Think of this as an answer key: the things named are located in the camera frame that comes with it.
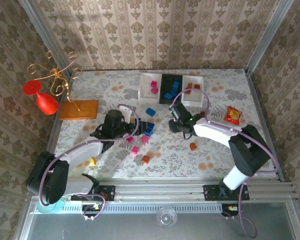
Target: white box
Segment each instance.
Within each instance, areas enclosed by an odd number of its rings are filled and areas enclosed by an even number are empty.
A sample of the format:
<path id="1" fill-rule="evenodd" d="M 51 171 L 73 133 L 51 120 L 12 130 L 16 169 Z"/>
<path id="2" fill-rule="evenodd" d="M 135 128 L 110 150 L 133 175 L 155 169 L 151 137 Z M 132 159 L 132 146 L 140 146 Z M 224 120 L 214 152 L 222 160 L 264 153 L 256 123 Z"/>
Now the white box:
<path id="1" fill-rule="evenodd" d="M 192 88 L 195 84 L 200 85 L 200 90 L 204 91 L 204 77 L 203 76 L 182 76 L 182 90 L 185 90 L 189 83 L 192 83 Z M 181 96 L 181 103 L 185 106 L 203 107 L 205 96 L 199 91 L 191 91 L 190 94 L 183 93 Z"/>
<path id="2" fill-rule="evenodd" d="M 161 88 L 161 73 L 148 73 L 141 74 L 141 80 L 138 91 L 138 101 L 140 103 L 159 103 L 160 88 Z M 156 88 L 158 92 L 153 94 L 151 92 L 151 82 L 156 81 Z"/>

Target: table surface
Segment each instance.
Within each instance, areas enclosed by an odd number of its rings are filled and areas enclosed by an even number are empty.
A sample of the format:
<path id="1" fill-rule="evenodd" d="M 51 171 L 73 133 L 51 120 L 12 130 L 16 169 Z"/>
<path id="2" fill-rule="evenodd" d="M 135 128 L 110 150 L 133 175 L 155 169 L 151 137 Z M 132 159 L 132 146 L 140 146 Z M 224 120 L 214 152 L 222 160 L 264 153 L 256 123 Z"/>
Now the table surface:
<path id="1" fill-rule="evenodd" d="M 106 113 L 118 109 L 118 104 L 136 107 L 142 121 L 154 123 L 154 131 L 147 144 L 140 136 L 132 143 L 116 141 L 104 154 L 96 157 L 96 166 L 90 160 L 78 165 L 69 175 L 82 173 L 98 178 L 158 178 L 158 177 L 200 177 L 223 178 L 234 166 L 231 151 L 226 146 L 203 137 L 183 138 L 182 133 L 171 133 L 168 121 L 172 119 L 169 105 L 139 103 L 138 88 L 142 72 L 197 75 L 204 78 L 204 90 L 209 96 L 208 115 L 223 122 L 228 106 L 243 112 L 240 126 L 255 126 L 263 136 L 257 110 L 251 96 L 248 81 L 243 69 L 196 69 L 196 70 L 121 70 L 85 71 L 73 82 L 72 99 L 99 100 L 96 119 L 64 120 L 62 122 L 55 153 L 61 154 L 73 145 L 83 141 L 95 128 L 104 122 Z M 156 111 L 154 117 L 146 114 L 146 109 Z M 192 113 L 202 111 L 199 107 L 187 107 Z M 191 151 L 190 143 L 197 149 Z M 137 155 L 131 150 L 139 147 Z M 151 157 L 149 164 L 142 163 L 142 157 Z M 270 161 L 262 168 L 273 170 Z M 275 177 L 275 174 L 258 174 L 257 177 Z"/>

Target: magenta cube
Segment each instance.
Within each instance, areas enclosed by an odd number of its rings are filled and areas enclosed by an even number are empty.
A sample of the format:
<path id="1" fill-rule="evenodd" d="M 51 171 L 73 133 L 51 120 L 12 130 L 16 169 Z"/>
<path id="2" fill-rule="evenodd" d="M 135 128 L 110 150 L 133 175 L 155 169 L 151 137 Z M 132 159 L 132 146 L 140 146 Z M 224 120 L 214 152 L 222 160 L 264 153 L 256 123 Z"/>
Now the magenta cube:
<path id="1" fill-rule="evenodd" d="M 152 92 L 153 94 L 157 94 L 158 88 L 156 88 L 156 87 L 152 88 L 152 89 L 151 89 L 151 92 Z"/>
<path id="2" fill-rule="evenodd" d="M 133 140 L 134 140 L 134 138 L 131 136 L 131 137 L 128 137 L 128 138 L 126 138 L 125 140 L 127 140 L 127 141 L 128 141 L 128 143 L 132 143 L 132 142 L 133 142 Z"/>
<path id="3" fill-rule="evenodd" d="M 133 153 L 134 155 L 137 155 L 138 152 L 139 152 L 139 148 L 138 148 L 137 146 L 134 146 L 134 147 L 132 148 L 132 153 Z"/>
<path id="4" fill-rule="evenodd" d="M 151 85 L 151 87 L 155 88 L 157 86 L 157 82 L 156 81 L 152 81 L 150 85 Z"/>
<path id="5" fill-rule="evenodd" d="M 143 136 L 141 137 L 141 141 L 142 141 L 144 144 L 146 144 L 146 143 L 149 141 L 149 137 L 146 136 L 146 135 L 143 135 Z"/>

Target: snack bag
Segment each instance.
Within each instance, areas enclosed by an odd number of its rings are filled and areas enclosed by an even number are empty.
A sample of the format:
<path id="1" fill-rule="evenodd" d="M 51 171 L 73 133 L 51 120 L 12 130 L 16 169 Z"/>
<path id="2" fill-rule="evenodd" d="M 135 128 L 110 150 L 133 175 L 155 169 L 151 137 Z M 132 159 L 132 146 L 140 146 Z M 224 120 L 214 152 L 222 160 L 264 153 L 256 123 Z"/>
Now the snack bag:
<path id="1" fill-rule="evenodd" d="M 224 120 L 229 123 L 239 125 L 240 124 L 239 118 L 240 118 L 241 114 L 242 114 L 242 111 L 239 111 L 232 106 L 228 106 L 228 111 L 226 112 Z"/>

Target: patterned wallpaper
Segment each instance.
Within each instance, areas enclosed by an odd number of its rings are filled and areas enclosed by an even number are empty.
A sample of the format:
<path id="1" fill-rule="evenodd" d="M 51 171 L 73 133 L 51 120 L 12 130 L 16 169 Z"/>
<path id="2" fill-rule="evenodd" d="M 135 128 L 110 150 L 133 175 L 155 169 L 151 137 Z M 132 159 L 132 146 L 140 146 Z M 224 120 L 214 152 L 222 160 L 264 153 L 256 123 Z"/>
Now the patterned wallpaper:
<path id="1" fill-rule="evenodd" d="M 28 178 L 54 118 L 22 93 L 30 63 L 51 66 L 47 49 L 17 0 L 0 0 L 0 240 L 12 239 Z M 43 85 L 42 92 L 48 92 Z"/>
<path id="2" fill-rule="evenodd" d="M 279 0 L 33 0 L 84 70 L 244 68 Z"/>
<path id="3" fill-rule="evenodd" d="M 295 0 L 254 72 L 286 179 L 300 201 L 300 0 Z"/>

